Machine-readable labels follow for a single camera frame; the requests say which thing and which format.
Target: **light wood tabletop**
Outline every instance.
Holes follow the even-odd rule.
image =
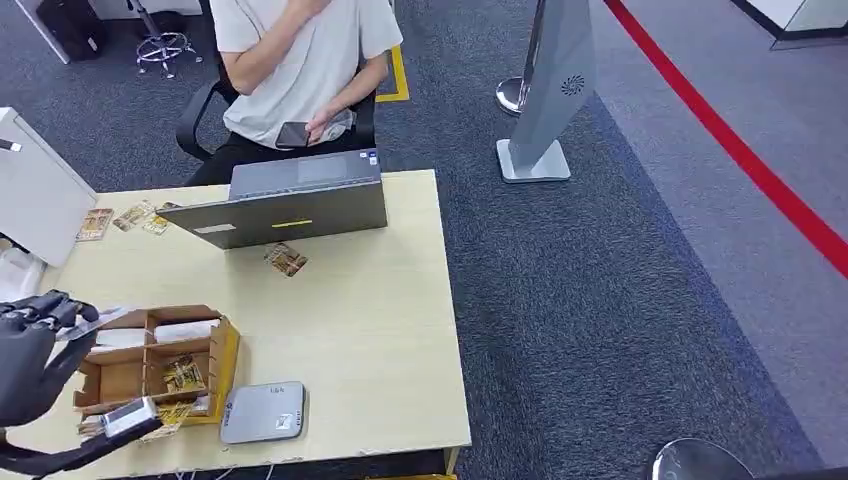
[[[471,435],[435,177],[431,170],[385,174],[384,188],[388,228],[289,242],[309,257],[293,278],[263,262],[265,246],[223,251],[174,225],[161,237],[110,226],[102,241],[78,244],[64,268],[47,272],[43,290],[65,290],[101,309],[208,305],[242,334],[236,386],[298,380],[308,401],[296,439],[228,446],[217,425],[192,426],[55,478],[432,449],[445,450],[452,470]],[[191,205],[227,192],[109,193],[97,207],[117,216],[144,199]],[[10,440],[44,451],[78,446],[71,395],[80,384],[78,374],[47,415],[11,430]]]

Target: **round metal base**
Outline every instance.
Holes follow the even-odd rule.
[[[202,62],[203,58],[197,55],[197,52],[191,47],[188,37],[182,33],[163,33],[158,37],[150,37],[138,45],[135,49],[136,65],[140,73],[145,72],[142,62],[153,62],[162,65],[168,78],[174,78],[173,72],[168,68],[168,60],[176,58],[184,52],[191,52],[195,55],[195,62]]]
[[[516,117],[521,115],[521,108],[518,105],[518,97],[521,95],[521,82],[521,77],[513,77],[501,82],[498,89],[495,90],[495,98],[501,110]]]
[[[649,480],[753,480],[748,468],[732,453],[697,438],[681,438],[660,450]]]

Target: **robotic arm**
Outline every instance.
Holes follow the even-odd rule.
[[[138,399],[105,416],[105,432],[80,448],[48,454],[6,442],[5,428],[25,425],[47,413],[65,383],[97,339],[92,330],[71,340],[48,364],[56,334],[76,325],[77,316],[93,323],[97,309],[52,290],[40,297],[0,303],[0,468],[44,477],[74,470],[162,426],[149,398]]]

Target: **laptop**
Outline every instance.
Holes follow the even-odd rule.
[[[376,149],[240,165],[229,200],[157,214],[222,249],[388,224]]]

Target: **table leg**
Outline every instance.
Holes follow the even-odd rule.
[[[453,475],[457,459],[459,459],[459,447],[445,449],[445,473],[447,475]]]

